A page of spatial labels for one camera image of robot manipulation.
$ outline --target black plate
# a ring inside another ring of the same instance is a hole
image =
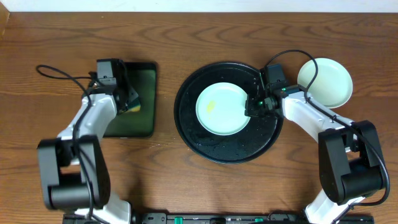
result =
[[[242,63],[214,63],[195,71],[182,84],[174,103],[174,120],[181,138],[194,152],[211,161],[237,164],[259,157],[273,145],[283,119],[251,118],[240,132],[219,136],[207,131],[196,115],[197,99],[205,88],[228,82],[247,94],[256,94],[259,72]]]

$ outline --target white plate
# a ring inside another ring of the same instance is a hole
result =
[[[250,117],[244,115],[248,94],[232,83],[215,83],[203,90],[196,111],[200,124],[218,135],[235,134],[242,130]]]
[[[337,108],[345,104],[353,94],[353,80],[347,69],[332,59],[316,58],[315,60],[318,64],[318,76],[308,92],[328,108]],[[315,64],[310,60],[300,69],[297,83],[307,87],[314,74]]]

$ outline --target white backdrop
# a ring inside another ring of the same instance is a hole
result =
[[[11,12],[398,12],[398,0],[0,0]]]

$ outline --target round tray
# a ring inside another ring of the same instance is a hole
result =
[[[182,84],[174,103],[174,120],[184,142],[197,154],[211,161],[237,164],[266,152],[277,139],[283,119],[251,118],[239,132],[220,136],[207,131],[196,115],[196,102],[208,86],[228,82],[248,95],[257,93],[259,70],[243,63],[221,62],[207,65],[190,75]]]

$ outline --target yellow spot on plate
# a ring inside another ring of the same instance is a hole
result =
[[[216,102],[214,100],[211,100],[210,103],[207,105],[207,113],[210,114],[214,110],[215,106]]]

